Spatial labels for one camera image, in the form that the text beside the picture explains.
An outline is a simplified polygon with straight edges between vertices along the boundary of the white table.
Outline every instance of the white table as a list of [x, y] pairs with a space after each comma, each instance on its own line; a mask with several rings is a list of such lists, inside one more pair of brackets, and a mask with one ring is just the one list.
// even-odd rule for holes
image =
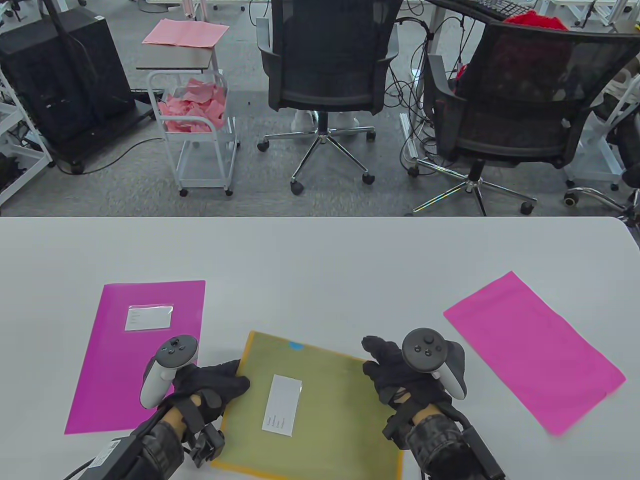
[[[612, 218], [0, 218], [0, 251], [3, 480], [60, 480], [115, 436], [63, 436], [102, 286], [202, 278], [202, 365], [252, 329], [364, 356], [364, 335], [430, 326], [465, 346], [455, 405], [511, 480], [637, 479], [640, 253]], [[442, 315], [509, 270], [628, 377], [563, 438]], [[186, 461], [173, 478], [241, 477]]]

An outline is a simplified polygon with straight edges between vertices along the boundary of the pink paper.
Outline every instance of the pink paper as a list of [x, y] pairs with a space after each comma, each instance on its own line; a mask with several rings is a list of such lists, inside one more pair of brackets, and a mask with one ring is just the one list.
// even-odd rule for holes
[[514, 272], [444, 316], [553, 435], [567, 432], [626, 381]]
[[142, 43], [213, 48], [227, 30], [228, 26], [215, 23], [162, 19]]
[[[140, 405], [142, 376], [158, 347], [176, 335], [200, 339], [205, 282], [105, 285], [65, 434], [131, 430], [152, 411]], [[125, 331], [131, 306], [173, 306], [171, 326]]]
[[[182, 97], [167, 96], [166, 102], [160, 102], [160, 113], [166, 116], [201, 116], [208, 118], [213, 126], [221, 129], [225, 125], [225, 107], [227, 98], [225, 89], [213, 84], [190, 79]], [[181, 122], [169, 120], [166, 122], [170, 132], [203, 133], [211, 132], [205, 124], [199, 122]]]

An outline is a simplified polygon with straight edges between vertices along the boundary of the black mesh chair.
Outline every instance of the black mesh chair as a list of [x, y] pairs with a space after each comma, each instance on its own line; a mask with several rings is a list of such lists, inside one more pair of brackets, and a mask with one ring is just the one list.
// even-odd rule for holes
[[314, 112], [314, 131], [265, 135], [258, 144], [264, 152], [271, 140], [314, 137], [311, 147], [291, 177], [291, 191], [299, 195], [296, 180], [320, 143], [331, 143], [362, 171], [362, 181], [375, 177], [334, 137], [366, 132], [374, 127], [336, 130], [328, 127], [328, 112], [380, 112], [391, 60], [398, 54], [394, 21], [401, 0], [272, 0], [273, 36], [269, 21], [257, 19], [258, 48], [269, 77], [269, 107]]
[[567, 165], [592, 103], [602, 88], [640, 51], [640, 35], [578, 33], [488, 24], [473, 58], [448, 81], [442, 57], [424, 62], [424, 112], [433, 122], [438, 156], [471, 160], [468, 175], [434, 162], [417, 164], [459, 184], [413, 209], [453, 193], [472, 193], [486, 216], [481, 187], [522, 200], [530, 214], [536, 199], [483, 180], [485, 164]]

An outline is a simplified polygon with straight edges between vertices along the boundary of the hand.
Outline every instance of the hand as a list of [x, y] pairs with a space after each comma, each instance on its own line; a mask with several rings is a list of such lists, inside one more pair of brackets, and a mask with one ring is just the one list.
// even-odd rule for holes
[[178, 370], [173, 380], [175, 392], [165, 401], [174, 401], [198, 394], [202, 398], [199, 410], [205, 423], [216, 420], [228, 403], [244, 394], [251, 383], [247, 377], [237, 377], [240, 360], [214, 367], [187, 365]]
[[395, 342], [380, 337], [364, 337], [362, 347], [378, 361], [365, 362], [362, 371], [373, 380], [380, 401], [395, 408], [408, 396], [423, 408], [437, 402], [451, 403], [451, 397], [431, 374], [420, 373], [406, 364]]

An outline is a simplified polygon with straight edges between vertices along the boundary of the vr controller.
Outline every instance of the vr controller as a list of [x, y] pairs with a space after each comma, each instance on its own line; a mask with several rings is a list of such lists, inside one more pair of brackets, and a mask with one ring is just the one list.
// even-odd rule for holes
[[161, 345], [144, 375], [140, 404], [151, 410], [166, 397], [175, 374], [198, 359], [198, 341], [190, 335], [179, 335]]
[[457, 400], [467, 396], [465, 351], [431, 328], [416, 328], [402, 342], [402, 356], [413, 370], [430, 373]]

